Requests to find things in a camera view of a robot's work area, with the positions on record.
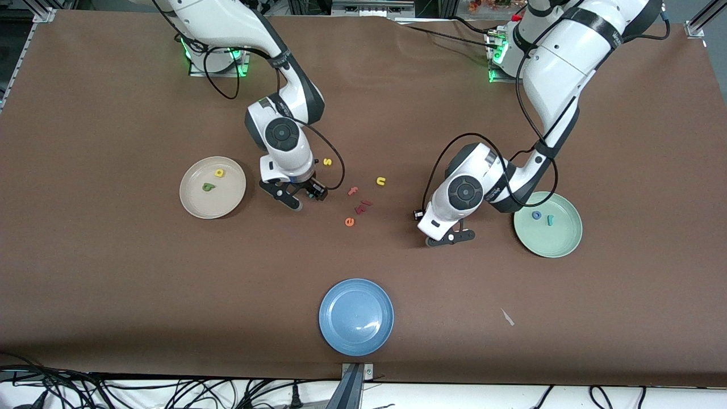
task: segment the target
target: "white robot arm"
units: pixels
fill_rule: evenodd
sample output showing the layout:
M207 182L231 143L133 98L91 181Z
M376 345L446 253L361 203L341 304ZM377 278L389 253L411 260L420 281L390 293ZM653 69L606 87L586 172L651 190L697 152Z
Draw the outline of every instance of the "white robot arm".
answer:
M260 158L260 186L293 210L302 207L295 197L300 189L311 198L325 199L328 189L314 178L316 161L299 126L317 122L325 102L273 26L236 0L164 1L174 12L170 20L179 22L177 29L189 39L213 47L252 48L269 56L269 64L287 83L247 108L245 126L268 153Z
M543 140L535 144L523 167L509 163L482 143L462 148L449 163L446 179L433 193L423 215L419 214L418 227L427 234L429 246L473 239L472 231L454 231L453 226L482 201L502 213L522 208L570 135L578 119L581 91L598 66L621 45L627 22L641 13L642 9L633 4L644 8L649 0L577 3L538 35L542 41L522 70L526 94L543 123Z
M662 0L621 0L617 1L620 12L626 17L626 27L621 35L623 37L643 33L653 22L662 8ZM491 52L491 62L500 68L504 76L513 80L518 65L541 33L563 16L563 13L572 7L583 4L583 0L530 0L526 6L523 19L511 21L496 30L494 37L502 38L498 41L502 51L495 56Z

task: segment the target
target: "beige plate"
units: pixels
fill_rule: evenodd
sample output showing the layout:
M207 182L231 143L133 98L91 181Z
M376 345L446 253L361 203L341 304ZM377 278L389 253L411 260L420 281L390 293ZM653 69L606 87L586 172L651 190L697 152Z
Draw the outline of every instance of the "beige plate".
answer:
M222 178L214 175L218 169L225 171ZM204 191L202 186L205 183L215 187ZM223 156L213 156L195 163L184 174L180 184L180 200L193 216L220 218L240 204L245 195L245 186L245 172L237 162Z

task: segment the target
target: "white floor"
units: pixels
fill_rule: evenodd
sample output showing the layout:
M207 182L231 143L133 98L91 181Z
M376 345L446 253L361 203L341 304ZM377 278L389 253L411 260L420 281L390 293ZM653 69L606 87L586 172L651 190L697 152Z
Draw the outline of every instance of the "white floor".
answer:
M133 408L162 409L174 393L174 381L114 381L112 384L125 386L172 385L166 389L155 390L116 390L114 394ZM246 381L236 381L235 389L240 397L245 389ZM300 399L304 403L324 402L336 389L337 382L322 381L300 385ZM531 409L539 401L546 386L517 385L451 385L451 384L366 384L361 409L378 409L392 405L392 409L422 408L457 408L457 409ZM641 389L638 387L605 387L614 409L636 409ZM0 409L12 409L18 405L31 404L41 394L42 388L37 386L13 386L11 383L0 384ZM234 396L233 388L225 384L214 390L225 406L229 408ZM265 402L275 408L284 408L290 404L291 388L272 392L253 403L256 407ZM189 393L174 407L187 405L198 392ZM78 399L67 394L72 403ZM605 401L596 394L603 407ZM212 400L195 403L192 408L215 409ZM557 386L545 400L543 409L548 408L594 408L585 386ZM643 409L725 409L727 408L727 390L724 389L679 389L679 388L648 388L643 401ZM61 409L60 401L49 396L44 409Z

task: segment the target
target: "metal clamp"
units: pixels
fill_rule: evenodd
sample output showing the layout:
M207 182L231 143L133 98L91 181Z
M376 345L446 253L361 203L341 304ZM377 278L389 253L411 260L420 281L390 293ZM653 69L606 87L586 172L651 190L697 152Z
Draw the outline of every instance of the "metal clamp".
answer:
M33 23L50 23L55 17L55 9L62 9L63 0L23 0L28 9L35 15Z
M712 22L727 6L727 0L712 0L703 9L684 23L684 30L690 39L704 37L704 27Z

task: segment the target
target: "blue plate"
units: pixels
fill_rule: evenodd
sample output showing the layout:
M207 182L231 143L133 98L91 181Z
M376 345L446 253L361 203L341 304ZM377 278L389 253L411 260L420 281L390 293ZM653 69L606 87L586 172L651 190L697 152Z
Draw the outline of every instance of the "blue plate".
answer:
M336 351L361 357L386 342L394 327L394 307L386 292L367 279L336 284L323 298L318 323Z

